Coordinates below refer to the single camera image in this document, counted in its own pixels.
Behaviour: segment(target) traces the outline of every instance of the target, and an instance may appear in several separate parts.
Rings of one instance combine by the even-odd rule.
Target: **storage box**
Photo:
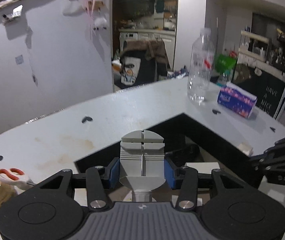
[[[225,87],[220,89],[217,102],[235,113],[248,118],[257,103],[257,97],[228,82]]]

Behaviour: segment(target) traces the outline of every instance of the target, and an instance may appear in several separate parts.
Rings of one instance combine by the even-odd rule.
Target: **white table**
[[[0,135],[0,155],[4,157],[0,168],[20,168],[35,183],[64,168],[77,173],[74,161],[118,142],[133,130],[146,129],[181,113],[186,113],[235,147],[246,142],[253,147],[254,155],[262,154],[275,141],[285,137],[285,127],[258,109],[253,118],[246,120],[218,105],[219,87],[214,84],[209,88],[209,101],[201,106],[189,101],[186,90],[186,78],[161,81],[95,98],[11,129]],[[221,114],[214,115],[213,108]],[[84,116],[92,117],[93,121],[83,124]],[[260,189],[283,200],[285,205],[282,195],[285,186],[263,182]],[[85,190],[76,190],[75,199],[86,205]]]

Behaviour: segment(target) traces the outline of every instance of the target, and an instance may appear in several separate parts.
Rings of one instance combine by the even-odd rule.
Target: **grey ribbed surface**
[[[116,202],[109,211],[91,214],[69,240],[217,240],[191,213],[165,202],[143,204]]]

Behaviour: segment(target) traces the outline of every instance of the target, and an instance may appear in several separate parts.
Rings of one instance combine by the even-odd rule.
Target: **kitchen cabinet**
[[[120,33],[119,42],[120,42],[120,52],[124,49],[125,40],[139,40],[138,33]]]
[[[153,33],[138,33],[139,40],[153,40],[155,35]]]
[[[174,54],[175,54],[175,37],[159,34],[159,38],[165,43],[165,49],[171,69],[174,69]]]

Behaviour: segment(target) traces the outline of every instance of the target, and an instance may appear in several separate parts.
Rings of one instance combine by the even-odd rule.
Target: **metal screw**
[[[190,200],[183,200],[180,201],[178,205],[183,209],[189,209],[192,208],[195,204]]]
[[[103,208],[104,206],[106,206],[106,202],[103,200],[94,200],[90,203],[90,206],[92,208]]]

